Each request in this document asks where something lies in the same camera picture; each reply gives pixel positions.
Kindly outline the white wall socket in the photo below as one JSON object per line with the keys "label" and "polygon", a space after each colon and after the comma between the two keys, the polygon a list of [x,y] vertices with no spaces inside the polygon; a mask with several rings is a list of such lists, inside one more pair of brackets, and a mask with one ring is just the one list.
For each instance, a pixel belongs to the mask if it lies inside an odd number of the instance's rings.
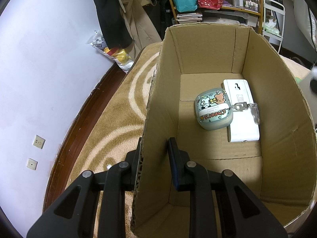
{"label": "white wall socket", "polygon": [[39,149],[43,149],[44,144],[45,144],[45,139],[36,135],[33,141],[33,145]]}
{"label": "white wall socket", "polygon": [[36,167],[38,165],[38,162],[32,158],[28,158],[27,160],[27,167],[31,170],[36,170]]}

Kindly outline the flat white box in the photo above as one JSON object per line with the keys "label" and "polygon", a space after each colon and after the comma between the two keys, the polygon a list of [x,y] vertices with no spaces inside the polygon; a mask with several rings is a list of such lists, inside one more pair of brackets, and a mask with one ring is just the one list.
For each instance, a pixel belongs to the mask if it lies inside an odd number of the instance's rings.
{"label": "flat white box", "polygon": [[228,128],[229,142],[258,141],[260,116],[247,80],[224,80],[223,87],[233,110]]}

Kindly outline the tan patterned carpet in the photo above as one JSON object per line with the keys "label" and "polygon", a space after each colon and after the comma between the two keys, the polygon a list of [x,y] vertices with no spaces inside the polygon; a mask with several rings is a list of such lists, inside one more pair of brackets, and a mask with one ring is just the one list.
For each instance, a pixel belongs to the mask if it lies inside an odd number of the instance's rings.
{"label": "tan patterned carpet", "polygon": [[[74,181],[84,170],[97,173],[109,169],[134,150],[142,136],[150,86],[159,59],[161,43],[147,46],[141,53],[131,72],[110,99],[102,115],[96,122],[85,142],[70,174]],[[264,173],[271,172],[272,156],[261,153],[263,141],[230,143],[227,130],[206,131],[196,120],[194,97],[209,82],[219,84],[224,74],[186,75],[177,81],[182,88],[187,81],[194,81],[199,88],[191,89],[187,96],[180,96],[176,114],[176,126],[169,129],[180,149],[212,171],[231,169],[258,196],[289,232],[298,228],[316,203],[316,184],[309,183],[312,156],[308,148],[312,142],[310,135],[303,134],[300,126],[286,127],[285,121],[275,120],[273,124],[278,139],[284,141],[290,155],[278,153],[276,161],[283,164],[279,168],[278,179],[290,186],[267,187]],[[285,167],[291,167],[287,173]]]}

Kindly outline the lower white wall socket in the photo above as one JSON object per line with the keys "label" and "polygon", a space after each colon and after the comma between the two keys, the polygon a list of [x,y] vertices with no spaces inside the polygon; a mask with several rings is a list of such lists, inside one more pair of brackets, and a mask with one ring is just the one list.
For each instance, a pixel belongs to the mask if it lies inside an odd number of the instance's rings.
{"label": "lower white wall socket", "polygon": [[31,170],[36,170],[36,167],[38,165],[38,162],[32,158],[28,158],[27,160],[27,167]]}

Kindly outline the brown cardboard box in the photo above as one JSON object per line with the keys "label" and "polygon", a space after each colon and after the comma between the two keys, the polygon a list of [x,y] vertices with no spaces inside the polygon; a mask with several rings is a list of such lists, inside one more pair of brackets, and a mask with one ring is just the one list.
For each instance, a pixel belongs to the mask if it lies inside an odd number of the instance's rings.
{"label": "brown cardboard box", "polygon": [[150,87],[131,229],[187,237],[190,195],[172,185],[169,138],[212,171],[232,170],[294,234],[316,201],[316,136],[294,76],[251,27],[169,27]]}

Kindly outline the snack plastic bag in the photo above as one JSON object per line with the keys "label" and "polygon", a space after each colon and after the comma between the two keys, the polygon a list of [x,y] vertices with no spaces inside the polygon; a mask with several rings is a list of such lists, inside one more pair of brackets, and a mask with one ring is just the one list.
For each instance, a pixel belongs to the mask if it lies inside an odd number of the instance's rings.
{"label": "snack plastic bag", "polygon": [[105,55],[108,59],[114,61],[126,74],[134,64],[134,61],[124,49],[117,47],[109,49],[101,30],[94,31],[94,35],[88,39],[87,44],[91,45],[99,53]]}

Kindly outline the beige hanging coat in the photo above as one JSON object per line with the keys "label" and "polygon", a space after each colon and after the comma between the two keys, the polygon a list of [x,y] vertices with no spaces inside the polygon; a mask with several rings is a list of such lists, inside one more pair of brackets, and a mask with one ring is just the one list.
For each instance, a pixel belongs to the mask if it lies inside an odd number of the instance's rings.
{"label": "beige hanging coat", "polygon": [[125,48],[129,56],[135,60],[148,45],[161,42],[155,26],[137,0],[119,0],[120,13],[132,43]]}

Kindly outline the black hanging coat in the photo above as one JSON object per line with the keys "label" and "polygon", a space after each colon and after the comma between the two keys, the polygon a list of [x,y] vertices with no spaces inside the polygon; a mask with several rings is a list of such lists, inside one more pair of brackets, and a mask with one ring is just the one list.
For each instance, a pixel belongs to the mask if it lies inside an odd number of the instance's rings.
{"label": "black hanging coat", "polygon": [[98,22],[109,49],[127,48],[132,38],[120,13],[119,0],[94,0]]}

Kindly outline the stack of books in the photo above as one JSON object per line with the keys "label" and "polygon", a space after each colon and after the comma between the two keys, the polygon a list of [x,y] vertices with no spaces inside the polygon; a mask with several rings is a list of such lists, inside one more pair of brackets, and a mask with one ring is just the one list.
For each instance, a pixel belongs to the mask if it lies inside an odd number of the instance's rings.
{"label": "stack of books", "polygon": [[176,16],[176,21],[179,24],[202,22],[202,14],[199,12],[180,13]]}

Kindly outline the wooden shelf rack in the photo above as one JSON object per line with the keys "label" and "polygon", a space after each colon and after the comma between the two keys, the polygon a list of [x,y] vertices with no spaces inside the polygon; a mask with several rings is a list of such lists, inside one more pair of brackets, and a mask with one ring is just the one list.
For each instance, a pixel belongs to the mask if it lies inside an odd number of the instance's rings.
{"label": "wooden shelf rack", "polygon": [[177,11],[173,0],[168,0],[171,6],[172,24],[179,24],[176,21],[176,16],[180,13],[193,13],[199,12],[202,14],[202,22],[199,23],[238,23],[244,24],[253,27],[258,33],[261,33],[261,30],[258,28],[258,25],[262,24],[263,21],[263,0],[259,1],[259,12],[251,11],[247,9],[234,8],[229,5],[231,0],[223,0],[221,9],[212,10],[204,9],[198,6],[197,0],[197,10],[193,12],[179,12]]}

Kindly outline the upper white wall socket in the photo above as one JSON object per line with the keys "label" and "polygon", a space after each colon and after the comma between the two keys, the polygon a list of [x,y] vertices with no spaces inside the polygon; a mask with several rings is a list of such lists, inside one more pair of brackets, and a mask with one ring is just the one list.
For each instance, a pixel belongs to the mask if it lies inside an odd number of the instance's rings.
{"label": "upper white wall socket", "polygon": [[45,144],[45,139],[36,135],[33,141],[33,145],[39,149],[43,149],[44,144]]}

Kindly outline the green cartoon earbuds case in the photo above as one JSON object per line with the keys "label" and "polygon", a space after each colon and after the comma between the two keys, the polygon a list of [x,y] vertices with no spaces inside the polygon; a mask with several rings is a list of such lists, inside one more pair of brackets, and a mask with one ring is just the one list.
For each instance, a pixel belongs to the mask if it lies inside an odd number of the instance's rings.
{"label": "green cartoon earbuds case", "polygon": [[195,112],[199,125],[213,131],[229,126],[233,121],[233,109],[223,88],[202,92],[195,99]]}

